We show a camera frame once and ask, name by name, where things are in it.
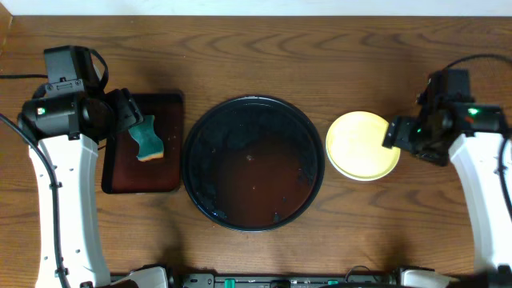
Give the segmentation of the green yellow sponge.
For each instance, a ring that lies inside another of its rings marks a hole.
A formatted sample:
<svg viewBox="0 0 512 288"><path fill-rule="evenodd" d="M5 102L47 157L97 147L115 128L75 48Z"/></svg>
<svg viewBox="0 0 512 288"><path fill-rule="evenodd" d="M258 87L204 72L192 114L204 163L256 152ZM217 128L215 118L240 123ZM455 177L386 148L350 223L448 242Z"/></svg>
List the green yellow sponge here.
<svg viewBox="0 0 512 288"><path fill-rule="evenodd" d="M138 144L137 160L148 162L164 156L164 144L154 130L155 116L146 115L143 121L129 128L129 134Z"/></svg>

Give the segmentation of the yellow plate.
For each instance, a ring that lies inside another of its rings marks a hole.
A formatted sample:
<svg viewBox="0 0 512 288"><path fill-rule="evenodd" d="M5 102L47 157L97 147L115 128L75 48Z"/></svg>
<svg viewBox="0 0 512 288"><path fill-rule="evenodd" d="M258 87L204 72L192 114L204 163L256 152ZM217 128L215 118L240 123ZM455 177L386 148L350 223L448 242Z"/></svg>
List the yellow plate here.
<svg viewBox="0 0 512 288"><path fill-rule="evenodd" d="M381 116L366 111L337 118L326 135L326 154L333 167L361 176L391 172L400 149L382 146L388 125Z"/></svg>

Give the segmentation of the light blue plate front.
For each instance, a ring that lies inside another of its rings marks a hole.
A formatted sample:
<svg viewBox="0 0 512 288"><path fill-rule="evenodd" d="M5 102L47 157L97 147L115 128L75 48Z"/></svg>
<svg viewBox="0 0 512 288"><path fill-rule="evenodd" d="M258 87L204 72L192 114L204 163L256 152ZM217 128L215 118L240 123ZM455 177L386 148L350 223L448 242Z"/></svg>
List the light blue plate front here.
<svg viewBox="0 0 512 288"><path fill-rule="evenodd" d="M358 175L358 174L348 173L348 172L346 172L344 170L341 170L339 172L341 174L343 174L344 176L350 178L350 179L353 179L353 180L356 180L356 181L360 181L360 182L375 181L375 180L383 178L383 177L385 177L385 176L387 176L389 174L389 171L388 171L388 172L385 172L385 173L373 174L373 175L370 175L370 176L361 176L361 175Z"/></svg>

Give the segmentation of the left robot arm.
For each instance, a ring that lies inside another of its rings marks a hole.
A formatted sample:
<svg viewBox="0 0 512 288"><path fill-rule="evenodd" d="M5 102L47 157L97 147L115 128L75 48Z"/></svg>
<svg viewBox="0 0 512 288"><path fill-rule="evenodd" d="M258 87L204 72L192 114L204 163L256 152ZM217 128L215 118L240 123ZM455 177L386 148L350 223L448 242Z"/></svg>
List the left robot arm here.
<svg viewBox="0 0 512 288"><path fill-rule="evenodd" d="M72 92L25 102L18 124L30 133L38 185L41 257L38 287L167 287L165 268L145 267L115 280L102 253L95 199L100 140L139 124L126 89Z"/></svg>

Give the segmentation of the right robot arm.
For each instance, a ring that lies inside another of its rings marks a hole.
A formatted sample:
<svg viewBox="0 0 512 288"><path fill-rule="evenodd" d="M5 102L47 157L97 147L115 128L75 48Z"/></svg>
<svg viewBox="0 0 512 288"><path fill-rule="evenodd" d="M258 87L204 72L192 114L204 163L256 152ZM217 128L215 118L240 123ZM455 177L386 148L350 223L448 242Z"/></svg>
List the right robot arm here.
<svg viewBox="0 0 512 288"><path fill-rule="evenodd" d="M455 277L403 268L400 287L509 287L511 285L511 139L502 109L470 103L423 107L417 117L397 116L383 146L453 164L466 200L474 238L474 273Z"/></svg>

